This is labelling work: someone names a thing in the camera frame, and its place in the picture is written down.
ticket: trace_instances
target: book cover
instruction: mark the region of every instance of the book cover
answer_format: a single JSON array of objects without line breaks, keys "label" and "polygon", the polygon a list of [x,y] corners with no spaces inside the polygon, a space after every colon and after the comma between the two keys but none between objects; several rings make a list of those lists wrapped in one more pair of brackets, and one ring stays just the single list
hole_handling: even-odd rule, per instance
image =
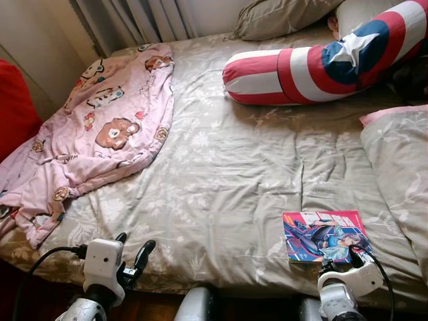
[{"label": "book cover", "polygon": [[[349,245],[371,252],[358,211],[282,213],[288,257],[293,261],[317,262],[332,259],[350,263]],[[363,251],[358,255],[370,261]]]}]

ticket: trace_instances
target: curtain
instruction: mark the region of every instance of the curtain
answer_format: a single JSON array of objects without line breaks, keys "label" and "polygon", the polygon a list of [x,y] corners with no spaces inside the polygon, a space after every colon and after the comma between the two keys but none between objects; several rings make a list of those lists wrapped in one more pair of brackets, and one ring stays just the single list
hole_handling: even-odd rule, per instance
[{"label": "curtain", "polygon": [[175,0],[69,0],[100,56],[195,37]]}]

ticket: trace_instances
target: white star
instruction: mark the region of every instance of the white star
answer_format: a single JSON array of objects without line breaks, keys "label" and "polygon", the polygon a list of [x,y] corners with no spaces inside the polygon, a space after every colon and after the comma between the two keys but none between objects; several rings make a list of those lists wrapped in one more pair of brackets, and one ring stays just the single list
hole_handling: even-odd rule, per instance
[{"label": "white star", "polygon": [[355,74],[358,73],[360,64],[360,51],[363,50],[379,33],[372,33],[363,37],[357,36],[355,33],[350,33],[343,37],[342,41],[338,43],[342,49],[334,55],[330,62],[350,62],[355,68]]}]

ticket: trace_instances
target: mattress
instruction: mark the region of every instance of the mattress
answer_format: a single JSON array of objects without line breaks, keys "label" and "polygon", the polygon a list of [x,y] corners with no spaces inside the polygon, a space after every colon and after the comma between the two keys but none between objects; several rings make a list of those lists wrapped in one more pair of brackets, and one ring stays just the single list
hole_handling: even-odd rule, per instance
[{"label": "mattress", "polygon": [[[400,101],[382,86],[292,107],[244,106],[223,91],[221,73],[233,54],[331,41],[331,31],[317,25],[263,42],[226,34],[170,43],[175,111],[157,158],[141,173],[72,201],[40,252],[125,231],[128,266],[145,241],[157,242],[137,290],[185,293],[208,283],[234,296],[317,296],[320,266],[288,260],[282,212],[356,209],[393,282],[397,307],[426,309],[417,259],[360,139],[359,117]],[[16,229],[1,240],[0,257],[28,270],[38,254]],[[82,265],[53,255],[37,274],[82,284]],[[385,287],[360,301],[389,306]]]}]

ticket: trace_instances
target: black cable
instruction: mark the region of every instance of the black cable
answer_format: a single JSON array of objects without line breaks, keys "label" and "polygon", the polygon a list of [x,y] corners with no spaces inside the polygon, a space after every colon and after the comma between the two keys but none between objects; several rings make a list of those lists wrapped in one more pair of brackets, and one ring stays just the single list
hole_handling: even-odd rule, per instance
[{"label": "black cable", "polygon": [[349,245],[349,251],[354,252],[352,249],[360,249],[361,251],[364,251],[368,256],[372,258],[374,263],[377,265],[377,267],[380,269],[382,273],[382,277],[387,283],[388,291],[389,291],[389,299],[391,301],[391,315],[389,316],[389,321],[394,320],[394,311],[395,311],[395,298],[394,298],[394,291],[393,291],[393,285],[391,284],[391,281],[388,278],[387,273],[382,267],[382,264],[378,261],[378,259],[369,251],[367,251],[365,248],[359,246],[359,245]]},{"label": "black cable", "polygon": [[18,293],[16,295],[16,299],[15,299],[15,305],[13,306],[13,317],[12,317],[12,321],[18,321],[18,307],[19,307],[19,301],[21,300],[21,296],[22,296],[22,291],[26,285],[26,283],[28,282],[28,280],[30,279],[30,277],[33,275],[35,269],[37,269],[39,267],[39,265],[51,254],[55,253],[55,252],[59,252],[59,251],[73,251],[74,248],[73,247],[68,247],[68,246],[61,246],[61,247],[56,247],[54,249],[51,249],[50,251],[46,252],[44,255],[42,255],[41,258],[38,259],[38,261],[33,265],[33,267],[28,271],[27,275],[25,276],[24,280],[22,281],[21,285],[19,286],[18,289]]}]

